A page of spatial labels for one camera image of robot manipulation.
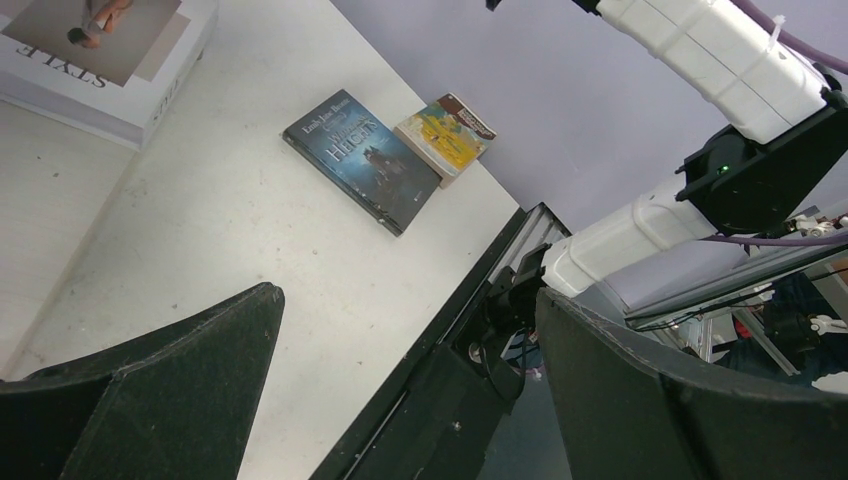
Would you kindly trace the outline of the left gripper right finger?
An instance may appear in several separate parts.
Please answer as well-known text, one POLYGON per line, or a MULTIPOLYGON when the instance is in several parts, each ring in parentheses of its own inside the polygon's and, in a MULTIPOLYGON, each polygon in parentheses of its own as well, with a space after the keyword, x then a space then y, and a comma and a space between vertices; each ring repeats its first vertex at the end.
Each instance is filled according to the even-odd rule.
POLYGON ((551 288, 535 323, 575 479, 843 479, 847 398, 707 363, 551 288))

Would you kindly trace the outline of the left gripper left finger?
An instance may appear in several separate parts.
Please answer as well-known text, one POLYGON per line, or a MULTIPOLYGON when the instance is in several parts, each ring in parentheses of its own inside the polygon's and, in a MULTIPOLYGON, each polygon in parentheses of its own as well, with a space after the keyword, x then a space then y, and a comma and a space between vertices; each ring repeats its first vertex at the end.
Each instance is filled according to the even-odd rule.
POLYGON ((234 479, 285 297, 257 284, 1 386, 5 479, 234 479))

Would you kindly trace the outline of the dark blue paperback book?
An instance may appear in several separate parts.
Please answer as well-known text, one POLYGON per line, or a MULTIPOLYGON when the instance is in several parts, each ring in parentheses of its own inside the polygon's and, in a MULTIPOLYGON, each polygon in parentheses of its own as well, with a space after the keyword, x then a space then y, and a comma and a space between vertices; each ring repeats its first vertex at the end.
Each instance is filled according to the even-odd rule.
POLYGON ((439 188, 439 175, 344 89, 281 137, 397 237, 439 188))

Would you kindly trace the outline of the yellow red paperback book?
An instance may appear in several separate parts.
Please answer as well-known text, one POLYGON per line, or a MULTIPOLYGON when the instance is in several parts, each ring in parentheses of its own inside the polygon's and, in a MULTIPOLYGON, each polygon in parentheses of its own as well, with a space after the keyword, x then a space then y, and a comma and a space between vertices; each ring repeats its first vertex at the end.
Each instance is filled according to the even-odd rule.
POLYGON ((399 122, 393 133, 448 188, 488 149, 497 133, 454 93, 446 93, 399 122))

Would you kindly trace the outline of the white style magazine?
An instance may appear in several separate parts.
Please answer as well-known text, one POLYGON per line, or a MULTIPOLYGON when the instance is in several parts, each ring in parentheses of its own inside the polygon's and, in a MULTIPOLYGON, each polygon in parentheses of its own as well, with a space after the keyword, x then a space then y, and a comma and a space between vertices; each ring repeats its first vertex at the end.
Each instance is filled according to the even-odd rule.
POLYGON ((218 14, 216 1, 4 1, 1 98, 141 151, 218 14))

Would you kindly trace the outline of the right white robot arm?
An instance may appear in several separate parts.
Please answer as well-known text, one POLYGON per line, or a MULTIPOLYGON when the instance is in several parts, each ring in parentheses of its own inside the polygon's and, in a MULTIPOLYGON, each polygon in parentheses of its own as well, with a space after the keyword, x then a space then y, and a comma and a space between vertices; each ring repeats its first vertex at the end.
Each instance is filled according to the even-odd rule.
POLYGON ((847 151, 847 63, 750 1, 585 1, 726 118, 666 181, 526 255, 516 283, 575 297, 694 241, 752 241, 786 220, 847 151))

